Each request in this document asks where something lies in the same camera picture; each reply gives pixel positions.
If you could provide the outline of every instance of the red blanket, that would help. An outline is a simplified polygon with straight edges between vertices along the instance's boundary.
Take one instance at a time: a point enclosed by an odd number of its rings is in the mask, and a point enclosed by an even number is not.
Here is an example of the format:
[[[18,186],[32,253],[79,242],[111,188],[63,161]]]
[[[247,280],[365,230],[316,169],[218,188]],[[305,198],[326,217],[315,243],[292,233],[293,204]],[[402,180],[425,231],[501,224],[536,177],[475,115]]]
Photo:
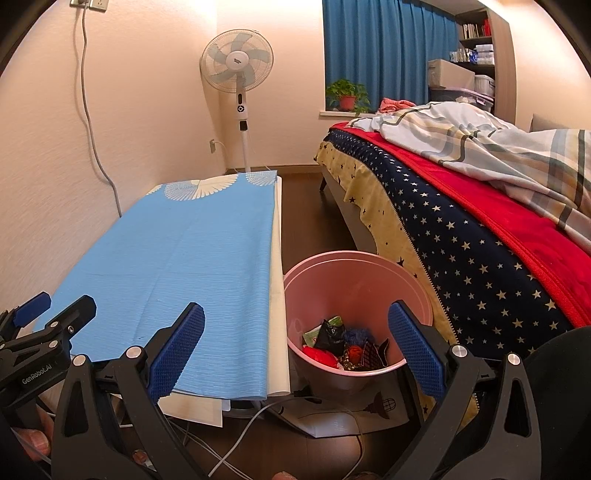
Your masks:
[[[440,192],[464,207],[517,255],[544,286],[573,326],[591,325],[591,257],[556,229],[491,185],[448,170],[392,145],[377,132],[333,128],[390,152]]]

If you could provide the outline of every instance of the power cord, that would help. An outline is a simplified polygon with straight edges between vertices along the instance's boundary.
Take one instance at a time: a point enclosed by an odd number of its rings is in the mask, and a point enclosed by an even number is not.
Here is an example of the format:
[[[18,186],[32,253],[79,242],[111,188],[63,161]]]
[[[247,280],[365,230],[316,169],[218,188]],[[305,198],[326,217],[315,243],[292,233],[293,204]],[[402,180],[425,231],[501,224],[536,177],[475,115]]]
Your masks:
[[[218,460],[221,460],[221,456],[220,454],[218,454],[212,447],[210,447],[207,442],[205,442],[205,440],[202,440],[201,438],[199,438],[197,435],[190,433],[189,432],[189,426],[187,425],[187,429],[184,429],[182,427],[180,427],[179,425],[177,425],[175,422],[170,421],[169,422],[174,428],[176,428],[177,430],[179,430],[180,432],[184,433],[186,435],[186,438],[188,437],[190,440],[194,441],[195,443],[197,443],[197,445],[199,445],[201,448],[203,448],[205,451],[209,452],[211,455],[213,455],[215,458],[217,458]],[[224,465],[226,465],[232,472],[234,472],[237,476],[239,476],[240,478],[242,478],[243,480],[252,480],[251,477],[249,477],[247,474],[245,474],[243,471],[241,471],[240,469],[236,468],[235,466],[233,466],[230,462],[227,462],[224,460]]]
[[[306,399],[324,400],[322,398],[313,397],[313,396],[308,396],[308,397],[291,397],[291,398],[284,398],[283,400],[279,400],[279,401],[276,401],[276,402],[273,402],[273,403],[269,403],[268,405],[265,405],[262,409],[260,409],[256,413],[256,415],[253,416],[253,418],[250,419],[250,421],[248,422],[248,424],[246,425],[246,427],[244,428],[244,430],[242,431],[242,433],[238,437],[238,440],[236,441],[236,443],[232,446],[232,448],[230,448],[230,450],[228,450],[228,453],[226,455],[224,455],[220,459],[220,461],[216,464],[215,467],[213,467],[212,471],[209,472],[209,474],[207,476],[211,478],[211,476],[216,472],[216,470],[219,468],[219,466],[226,461],[226,459],[232,454],[232,452],[236,449],[236,447],[238,447],[238,444],[240,444],[240,442],[242,441],[242,439],[246,435],[246,432],[251,427],[251,425],[256,420],[256,418],[261,413],[263,413],[266,409],[268,409],[270,407],[273,407],[275,405],[279,405],[280,403],[285,403],[285,402],[292,401],[292,400],[306,400]],[[365,451],[364,451],[365,448],[364,448],[364,443],[363,443],[363,431],[361,430],[361,426],[359,425],[359,422],[357,420],[357,416],[355,415],[354,412],[352,412],[347,407],[345,407],[344,405],[342,405],[342,404],[340,404],[338,402],[332,401],[332,403],[335,403],[340,408],[342,408],[345,412],[347,412],[349,415],[351,415],[353,417],[354,421],[355,421],[355,424],[357,425],[357,429],[359,430],[359,436],[357,437],[357,441],[359,442],[359,448],[360,448],[361,452],[359,454],[359,459],[353,465],[353,468],[351,470],[349,470],[349,472],[343,477],[343,480],[346,480],[349,477],[349,475],[351,475],[355,471],[355,469],[359,466],[359,464],[361,463],[361,460],[363,459],[363,454],[365,453]]]
[[[119,194],[117,193],[117,188],[115,184],[111,180],[111,178],[107,175],[107,172],[103,168],[103,165],[100,163],[99,154],[96,151],[96,143],[95,143],[95,133],[92,129],[92,121],[90,120],[90,113],[88,113],[88,104],[86,102],[86,86],[84,81],[84,66],[86,61],[86,48],[88,46],[88,36],[86,34],[86,11],[88,7],[90,7],[90,0],[86,0],[84,5],[84,11],[82,12],[82,35],[84,36],[84,49],[82,50],[82,61],[80,62],[80,85],[82,87],[82,103],[84,104],[84,113],[86,114],[86,121],[88,122],[88,130],[90,134],[90,143],[92,145],[92,151],[95,156],[96,164],[98,165],[101,173],[104,175],[109,185],[113,189],[113,194],[115,195],[115,204],[117,205],[117,213],[119,214],[119,218],[123,216],[121,213],[121,204],[119,203]]]

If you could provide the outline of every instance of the blue cloth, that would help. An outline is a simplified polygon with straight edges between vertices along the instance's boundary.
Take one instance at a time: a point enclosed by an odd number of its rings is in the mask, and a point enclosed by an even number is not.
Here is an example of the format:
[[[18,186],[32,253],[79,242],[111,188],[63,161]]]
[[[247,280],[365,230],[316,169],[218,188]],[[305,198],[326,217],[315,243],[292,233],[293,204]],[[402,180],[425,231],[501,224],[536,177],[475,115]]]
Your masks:
[[[336,129],[324,140],[382,184],[458,341],[474,355],[525,358],[572,329],[558,307],[548,307],[550,295],[525,264],[458,203],[367,140]],[[405,258],[397,264],[406,267]]]
[[[449,59],[459,34],[451,16],[417,1],[323,0],[326,85],[363,83],[371,110],[383,97],[428,101],[427,62]]]
[[[265,398],[276,179],[236,174],[146,195],[72,269],[35,330],[88,294],[96,317],[73,337],[72,354],[119,358],[195,301],[205,331],[175,390]]]

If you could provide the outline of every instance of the cable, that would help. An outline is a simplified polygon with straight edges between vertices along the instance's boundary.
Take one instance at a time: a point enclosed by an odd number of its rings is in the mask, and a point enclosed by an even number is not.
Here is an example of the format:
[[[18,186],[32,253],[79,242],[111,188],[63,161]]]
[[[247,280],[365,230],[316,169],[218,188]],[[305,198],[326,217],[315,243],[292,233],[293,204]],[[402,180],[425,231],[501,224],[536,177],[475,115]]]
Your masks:
[[[111,180],[111,178],[107,175],[107,172],[101,165],[99,160],[99,154],[96,151],[96,143],[95,143],[95,133],[92,129],[92,122],[90,121],[90,113],[88,113],[88,104],[86,102],[86,86],[84,82],[84,65],[86,61],[86,47],[88,46],[88,36],[86,35],[86,11],[90,6],[90,0],[86,0],[86,4],[84,6],[84,11],[82,12],[82,35],[84,36],[84,49],[82,50],[82,61],[80,62],[80,85],[82,87],[82,103],[84,104],[84,113],[86,114],[86,121],[88,122],[88,131],[90,134],[90,143],[92,144],[92,151],[95,155],[96,164],[98,165],[100,171],[104,175],[105,179],[111,185],[113,189],[113,194],[115,195],[115,204],[117,205],[117,213],[119,214],[119,218],[123,216],[121,213],[121,204],[119,203],[119,194],[117,193],[117,188],[115,184]]]
[[[202,440],[201,438],[199,438],[197,435],[190,433],[188,426],[187,426],[187,430],[183,429],[182,427],[180,427],[179,425],[177,425],[175,422],[169,422],[173,427],[175,427],[176,429],[178,429],[181,432],[184,432],[184,434],[186,436],[188,436],[188,438],[192,441],[194,441],[195,443],[197,443],[197,445],[199,445],[201,448],[203,448],[205,451],[209,452],[211,455],[213,455],[215,458],[217,458],[218,460],[221,460],[221,456],[220,454],[218,454],[212,447],[210,447],[207,442],[205,442],[205,440]],[[226,465],[232,472],[234,472],[235,474],[237,474],[237,476],[239,476],[240,478],[242,478],[243,480],[252,480],[251,477],[249,477],[247,474],[245,474],[244,472],[242,472],[240,469],[236,468],[235,466],[233,466],[230,462],[227,462],[224,460],[224,465]]]
[[[47,462],[49,465],[51,465],[51,460],[49,460],[48,457],[46,457],[45,455],[43,455],[33,445],[31,445],[28,441],[26,441],[23,437],[21,437],[21,435],[15,429],[11,429],[11,430],[14,433],[14,435],[16,435],[18,441],[21,442],[21,445],[23,447],[30,448],[33,452],[35,452],[39,456],[39,458],[41,460],[43,460],[43,461]],[[47,478],[51,479],[51,477],[49,476],[49,474],[45,470],[43,470],[43,468],[41,470],[43,471],[43,473],[46,475]]]
[[[272,407],[274,405],[278,405],[279,403],[284,403],[284,402],[288,402],[288,401],[291,401],[291,400],[305,400],[307,398],[316,399],[316,400],[323,400],[322,398],[313,397],[313,396],[309,396],[309,397],[297,397],[297,398],[291,397],[291,398],[284,398],[283,400],[279,400],[279,401],[276,401],[276,402],[273,402],[273,403],[269,403],[268,405],[265,405],[262,409],[260,409],[256,413],[256,415],[253,416],[253,418],[250,419],[250,421],[248,422],[248,424],[246,425],[246,427],[244,428],[244,430],[242,431],[242,433],[238,437],[238,440],[236,441],[236,443],[232,446],[232,448],[230,448],[230,450],[228,451],[228,453],[222,457],[222,459],[216,464],[216,466],[213,467],[212,471],[209,472],[208,477],[211,477],[216,472],[216,470],[219,468],[219,466],[225,462],[225,460],[230,456],[230,454],[236,449],[236,447],[238,446],[238,444],[240,444],[240,442],[242,441],[242,439],[246,435],[246,432],[251,427],[252,423],[266,409],[268,409],[268,408],[270,408],[270,407]],[[355,463],[355,465],[353,465],[353,468],[351,470],[349,470],[349,472],[343,477],[343,480],[346,480],[346,478],[355,471],[355,469],[359,466],[359,464],[361,463],[361,460],[363,459],[363,454],[364,454],[364,450],[365,450],[365,448],[363,446],[363,431],[361,430],[361,426],[359,426],[359,422],[357,421],[357,417],[355,416],[355,413],[353,413],[351,410],[349,410],[344,405],[339,404],[338,402],[333,401],[333,403],[335,403],[339,407],[343,408],[345,410],[345,412],[349,413],[353,417],[353,419],[354,419],[354,421],[355,421],[355,423],[357,425],[357,429],[359,430],[359,436],[357,437],[357,441],[359,442],[359,448],[361,450],[361,453],[359,455],[359,460],[357,460],[357,462]]]
[[[224,152],[226,153],[226,158],[230,158],[230,157],[228,157],[228,149],[226,148],[226,145],[224,145],[222,142],[219,142],[217,140],[214,140],[213,143],[214,144],[216,144],[216,143],[217,144],[220,144],[223,147]]]

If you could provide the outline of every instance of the metal screw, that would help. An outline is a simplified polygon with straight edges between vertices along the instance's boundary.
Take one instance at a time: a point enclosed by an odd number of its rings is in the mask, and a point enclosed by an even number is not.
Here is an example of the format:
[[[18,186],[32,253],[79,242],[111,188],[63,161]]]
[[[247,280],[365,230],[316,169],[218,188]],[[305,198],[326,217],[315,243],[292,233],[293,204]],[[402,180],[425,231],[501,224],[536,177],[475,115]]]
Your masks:
[[[76,355],[74,360],[72,360],[72,363],[77,367],[84,364],[84,362],[86,362],[86,357],[84,355]]]
[[[454,345],[452,347],[452,353],[455,356],[458,356],[460,358],[463,358],[463,357],[465,357],[468,354],[468,350],[466,350],[466,347],[465,346],[462,346],[462,345]]]
[[[142,354],[142,348],[140,346],[130,346],[125,355],[127,358],[138,358]]]
[[[511,365],[519,365],[521,363],[521,358],[519,358],[519,355],[516,355],[515,353],[510,353],[507,355],[507,360],[509,360]]]

